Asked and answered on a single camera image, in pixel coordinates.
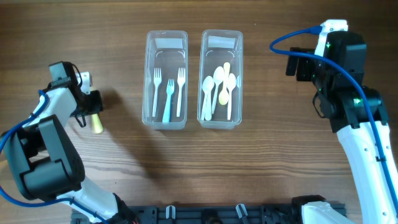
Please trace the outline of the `light blue plastic fork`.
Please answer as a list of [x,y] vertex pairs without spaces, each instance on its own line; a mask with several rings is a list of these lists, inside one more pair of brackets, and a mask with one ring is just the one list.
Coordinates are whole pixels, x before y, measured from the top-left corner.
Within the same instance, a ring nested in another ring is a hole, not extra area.
[[162,117],[162,122],[163,123],[169,123],[170,122],[170,109],[171,109],[171,101],[172,101],[172,95],[175,90],[175,82],[174,79],[169,79],[167,82],[167,87],[166,87],[166,102],[165,102],[165,109],[164,109],[164,114]]

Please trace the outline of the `white spoon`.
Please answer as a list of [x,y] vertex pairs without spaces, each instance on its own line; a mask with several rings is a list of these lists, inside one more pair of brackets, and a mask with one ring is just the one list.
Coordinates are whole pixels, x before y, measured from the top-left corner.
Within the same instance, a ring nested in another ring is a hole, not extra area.
[[228,100],[228,112],[227,112],[227,119],[231,119],[231,112],[232,112],[232,92],[236,87],[236,76],[233,73],[229,74],[228,77],[228,93],[229,93],[229,100]]
[[205,115],[206,115],[206,101],[207,101],[207,94],[204,95],[203,97],[203,104],[201,108],[201,120],[205,120]]
[[213,74],[213,81],[215,83],[215,92],[214,92],[213,101],[212,101],[212,113],[215,112],[216,100],[217,100],[217,94],[218,94],[218,87],[223,81],[223,76],[224,76],[223,67],[221,67],[221,66],[217,67],[215,72],[214,72],[214,74]]
[[206,101],[206,115],[205,120],[209,121],[211,119],[211,91],[214,87],[214,81],[212,76],[207,76],[202,84],[202,90],[204,94],[207,94]]

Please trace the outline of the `white fork straight handle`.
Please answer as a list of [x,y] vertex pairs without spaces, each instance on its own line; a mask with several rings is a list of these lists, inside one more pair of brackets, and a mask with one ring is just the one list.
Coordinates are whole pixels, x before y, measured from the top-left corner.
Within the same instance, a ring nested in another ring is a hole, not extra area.
[[159,86],[162,83],[162,71],[161,68],[154,69],[154,98],[153,98],[153,105],[152,105],[152,117],[155,118],[157,114],[157,99],[158,99],[158,90]]

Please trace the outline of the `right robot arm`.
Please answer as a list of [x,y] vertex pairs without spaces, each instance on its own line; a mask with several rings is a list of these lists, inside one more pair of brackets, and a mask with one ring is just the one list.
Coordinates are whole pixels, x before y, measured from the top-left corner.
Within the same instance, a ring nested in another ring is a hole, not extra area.
[[397,168],[389,117],[379,92],[362,84],[367,45],[354,32],[321,32],[318,27],[293,35],[318,35],[315,49],[291,48],[286,74],[312,82],[320,100],[318,115],[348,158],[364,223],[397,223]]

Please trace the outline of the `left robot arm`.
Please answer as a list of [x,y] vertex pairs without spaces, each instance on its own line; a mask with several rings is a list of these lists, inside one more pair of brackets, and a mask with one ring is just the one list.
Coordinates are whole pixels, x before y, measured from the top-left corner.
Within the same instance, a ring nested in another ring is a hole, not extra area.
[[52,77],[39,90],[29,117],[1,136],[1,151],[25,202],[4,190],[1,196],[20,207],[65,204],[91,223],[138,223],[137,215],[115,193],[101,189],[85,174],[80,155],[65,131],[70,118],[86,126],[86,116],[103,109],[100,92],[83,91],[90,79],[71,62],[49,66]]

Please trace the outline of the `yellow plastic fork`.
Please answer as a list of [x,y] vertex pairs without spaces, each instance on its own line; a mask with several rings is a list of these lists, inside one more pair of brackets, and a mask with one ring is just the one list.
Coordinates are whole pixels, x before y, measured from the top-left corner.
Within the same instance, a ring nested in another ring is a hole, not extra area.
[[91,130],[95,134],[103,132],[103,125],[98,114],[91,115]]

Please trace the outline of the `yellow plastic spoon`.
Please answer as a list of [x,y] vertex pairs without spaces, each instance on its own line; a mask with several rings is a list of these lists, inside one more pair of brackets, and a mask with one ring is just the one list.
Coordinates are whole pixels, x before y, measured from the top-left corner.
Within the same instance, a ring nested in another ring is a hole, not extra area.
[[219,97],[218,97],[219,103],[221,105],[227,104],[227,102],[229,100],[227,86],[228,86],[228,77],[229,77],[230,67],[231,67],[231,65],[229,62],[225,62],[223,65],[223,69],[224,69],[223,87],[222,87],[222,90],[220,91]]

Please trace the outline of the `white fork bent handle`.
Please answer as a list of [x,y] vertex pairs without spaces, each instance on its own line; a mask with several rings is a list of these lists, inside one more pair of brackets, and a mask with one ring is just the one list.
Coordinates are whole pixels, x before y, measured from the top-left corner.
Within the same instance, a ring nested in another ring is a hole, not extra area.
[[185,68],[181,67],[178,70],[177,84],[178,84],[178,100],[177,100],[177,117],[180,117],[182,104],[182,88],[185,84],[186,78]]

